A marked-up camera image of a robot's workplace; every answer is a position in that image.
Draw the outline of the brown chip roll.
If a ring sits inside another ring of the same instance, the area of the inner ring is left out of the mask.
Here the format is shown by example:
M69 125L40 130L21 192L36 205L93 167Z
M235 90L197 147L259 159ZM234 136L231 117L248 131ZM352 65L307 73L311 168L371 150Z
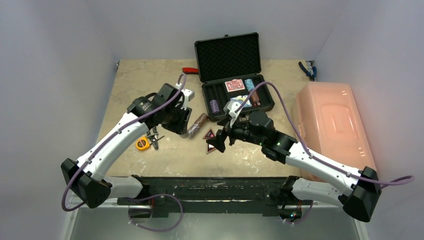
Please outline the brown chip roll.
M187 130L187 137L192 139L208 121L209 116L206 113L202 113Z

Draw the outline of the purple chip stack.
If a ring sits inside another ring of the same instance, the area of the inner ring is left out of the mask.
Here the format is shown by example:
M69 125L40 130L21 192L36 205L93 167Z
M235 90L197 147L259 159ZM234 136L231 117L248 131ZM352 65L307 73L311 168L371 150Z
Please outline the purple chip stack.
M210 106L210 112L209 112L210 115L219 114L221 112L217 99L210 100L209 106Z

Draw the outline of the black poker set case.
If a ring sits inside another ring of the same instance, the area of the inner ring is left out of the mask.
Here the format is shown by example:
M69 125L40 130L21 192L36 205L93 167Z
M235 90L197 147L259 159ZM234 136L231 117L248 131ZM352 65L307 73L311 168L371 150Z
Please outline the black poker set case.
M211 121L217 122L225 118L224 106L231 98L248 95L244 90L227 92L226 81L252 79L254 85L264 82L261 75L260 36L257 32L224 37L197 40L194 51L199 70L199 80ZM216 99L220 113L210 114L210 100Z

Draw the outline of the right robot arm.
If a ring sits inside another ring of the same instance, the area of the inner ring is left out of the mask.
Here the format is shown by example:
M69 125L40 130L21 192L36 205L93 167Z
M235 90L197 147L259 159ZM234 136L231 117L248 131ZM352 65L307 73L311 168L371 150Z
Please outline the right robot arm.
M274 126L274 121L265 112L257 111L248 120L239 121L228 117L224 126L206 142L223 153L225 141L255 144L270 160L307 170L322 179L314 182L298 178L293 184L281 189L280 196L288 204L296 200L318 201L338 206L350 217L370 222L382 188L378 184L376 170L365 166L363 169L336 162L304 146Z

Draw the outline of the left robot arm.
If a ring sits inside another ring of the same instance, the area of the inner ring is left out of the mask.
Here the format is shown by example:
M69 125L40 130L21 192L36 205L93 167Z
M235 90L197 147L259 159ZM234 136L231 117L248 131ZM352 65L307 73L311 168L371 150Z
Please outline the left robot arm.
M134 99L119 122L91 150L77 160L63 161L60 167L67 188L91 209L113 198L130 198L138 205L146 203L149 191L136 176L106 174L128 147L158 125L186 138L192 112L188 103L194 95L182 84L165 83L159 92Z

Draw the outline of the white triangular dealer button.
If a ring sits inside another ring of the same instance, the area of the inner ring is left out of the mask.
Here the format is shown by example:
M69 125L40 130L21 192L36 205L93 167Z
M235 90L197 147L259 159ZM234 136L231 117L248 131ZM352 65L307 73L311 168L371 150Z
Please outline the white triangular dealer button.
M215 150L216 150L216 148L213 145L211 145L209 143L206 144L206 153L207 154L210 154L211 152L213 152Z

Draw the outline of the red triangular dealer button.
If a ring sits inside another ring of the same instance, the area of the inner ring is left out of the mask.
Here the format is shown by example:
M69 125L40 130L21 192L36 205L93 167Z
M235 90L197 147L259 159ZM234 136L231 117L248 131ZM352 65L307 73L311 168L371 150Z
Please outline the red triangular dealer button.
M202 137L204 140L212 139L216 137L216 133L212 128L210 128L205 135Z

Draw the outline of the brown red chip stack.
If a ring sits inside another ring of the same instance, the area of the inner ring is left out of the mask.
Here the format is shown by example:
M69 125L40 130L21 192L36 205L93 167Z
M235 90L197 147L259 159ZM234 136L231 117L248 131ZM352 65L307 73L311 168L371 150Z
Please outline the brown red chip stack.
M250 101L251 101L252 106L255 106L255 107L260 106L261 102L260 102L260 98L259 98L258 93L256 91L253 91L253 90L250 93L251 93Z

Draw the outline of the black multitool pliers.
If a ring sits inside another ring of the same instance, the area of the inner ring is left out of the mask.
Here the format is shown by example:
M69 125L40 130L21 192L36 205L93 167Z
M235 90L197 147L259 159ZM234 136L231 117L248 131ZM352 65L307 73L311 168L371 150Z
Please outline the black multitool pliers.
M146 138L149 140L150 144L157 151L159 149L158 141L162 139L164 136L159 137L159 132L156 126L154 126L151 130L149 130L146 134Z

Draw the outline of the yellow tape measure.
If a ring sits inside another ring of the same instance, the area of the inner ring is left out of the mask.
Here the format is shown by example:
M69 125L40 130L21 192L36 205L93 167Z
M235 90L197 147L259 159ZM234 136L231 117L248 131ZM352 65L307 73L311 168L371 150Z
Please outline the yellow tape measure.
M150 147L150 142L146 136L143 136L135 142L135 147L139 151L145 151Z

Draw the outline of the light blue chip stack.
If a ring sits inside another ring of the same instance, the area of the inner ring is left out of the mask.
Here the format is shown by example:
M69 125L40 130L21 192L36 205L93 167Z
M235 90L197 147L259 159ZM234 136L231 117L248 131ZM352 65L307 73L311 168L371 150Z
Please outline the light blue chip stack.
M254 81L251 78L245 79L244 82L245 82L246 89L249 92L251 92L255 89Z

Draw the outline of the red playing card deck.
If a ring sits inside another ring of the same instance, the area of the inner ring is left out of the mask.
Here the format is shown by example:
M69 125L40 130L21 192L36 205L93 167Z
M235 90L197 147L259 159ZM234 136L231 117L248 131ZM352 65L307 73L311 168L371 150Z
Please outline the red playing card deck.
M242 79L233 79L225 81L224 85L228 93L242 91L246 89Z

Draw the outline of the red handled tool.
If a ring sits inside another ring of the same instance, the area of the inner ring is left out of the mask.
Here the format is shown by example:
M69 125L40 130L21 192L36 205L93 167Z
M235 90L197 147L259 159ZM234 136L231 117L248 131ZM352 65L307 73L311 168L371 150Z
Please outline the red handled tool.
M199 75L199 70L194 67L183 67L182 72L186 75Z

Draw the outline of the blue handled pliers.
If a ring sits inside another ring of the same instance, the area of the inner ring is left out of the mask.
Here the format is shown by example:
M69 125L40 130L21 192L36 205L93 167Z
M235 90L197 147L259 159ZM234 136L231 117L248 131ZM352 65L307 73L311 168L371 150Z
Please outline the blue handled pliers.
M313 61L306 61L305 64L299 61L298 66L304 72L304 74L309 78L311 82L314 82L316 80L318 71L313 64Z

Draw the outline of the aluminium frame rail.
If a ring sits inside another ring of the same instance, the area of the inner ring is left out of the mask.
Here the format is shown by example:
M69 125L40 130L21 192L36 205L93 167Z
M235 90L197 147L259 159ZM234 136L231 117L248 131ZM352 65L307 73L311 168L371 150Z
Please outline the aluminium frame rail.
M129 223L128 207L109 200L100 208L81 207L71 214L65 240L369 240L366 225L341 209L316 203L295 225L261 214L186 213L165 232Z

